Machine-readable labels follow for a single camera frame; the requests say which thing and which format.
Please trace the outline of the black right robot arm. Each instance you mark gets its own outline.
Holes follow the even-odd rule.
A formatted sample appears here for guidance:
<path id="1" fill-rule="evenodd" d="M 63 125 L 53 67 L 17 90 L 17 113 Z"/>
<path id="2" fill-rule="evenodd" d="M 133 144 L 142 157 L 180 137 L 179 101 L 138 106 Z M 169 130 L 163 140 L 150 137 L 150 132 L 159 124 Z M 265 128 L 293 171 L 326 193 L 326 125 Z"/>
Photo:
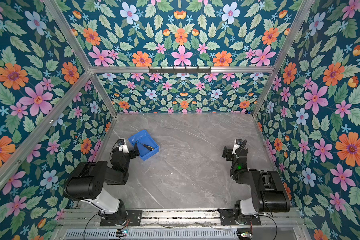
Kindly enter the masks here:
<path id="1" fill-rule="evenodd" d="M 232 163 L 230 177 L 237 184 L 250 187 L 251 196 L 238 200 L 233 208 L 235 222 L 244 224 L 263 213 L 288 213 L 291 200 L 277 171 L 264 171 L 248 167 L 248 149 L 235 145 L 224 147 L 222 157 Z"/>

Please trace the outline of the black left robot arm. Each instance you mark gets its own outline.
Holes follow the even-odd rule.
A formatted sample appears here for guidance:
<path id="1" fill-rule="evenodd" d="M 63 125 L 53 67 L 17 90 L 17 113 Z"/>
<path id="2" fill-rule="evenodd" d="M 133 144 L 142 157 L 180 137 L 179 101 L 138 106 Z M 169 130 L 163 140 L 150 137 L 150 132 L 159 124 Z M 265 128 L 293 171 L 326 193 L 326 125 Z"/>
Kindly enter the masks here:
<path id="1" fill-rule="evenodd" d="M 129 179 L 130 162 L 139 155 L 137 144 L 129 150 L 127 145 L 121 142 L 111 151 L 112 167 L 108 167 L 106 161 L 80 163 L 64 184 L 65 197 L 97 208 L 98 216 L 106 224 L 127 224 L 129 217 L 124 202 L 108 193 L 104 185 L 125 185 Z"/>

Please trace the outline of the yellow black handled screwdriver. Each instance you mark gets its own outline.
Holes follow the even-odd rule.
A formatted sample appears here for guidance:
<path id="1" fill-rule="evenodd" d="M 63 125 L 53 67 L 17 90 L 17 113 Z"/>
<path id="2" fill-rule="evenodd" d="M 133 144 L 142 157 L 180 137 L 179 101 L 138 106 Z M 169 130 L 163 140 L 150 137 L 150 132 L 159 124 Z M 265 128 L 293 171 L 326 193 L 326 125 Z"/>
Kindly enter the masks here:
<path id="1" fill-rule="evenodd" d="M 146 149 L 149 150 L 149 151 L 153 151 L 153 150 L 154 150 L 154 148 L 151 147 L 151 146 L 149 146 L 149 145 L 146 145 L 146 144 L 143 144 L 143 143 L 140 143 L 140 142 L 138 142 L 138 144 L 142 145 L 144 148 L 146 148 Z"/>

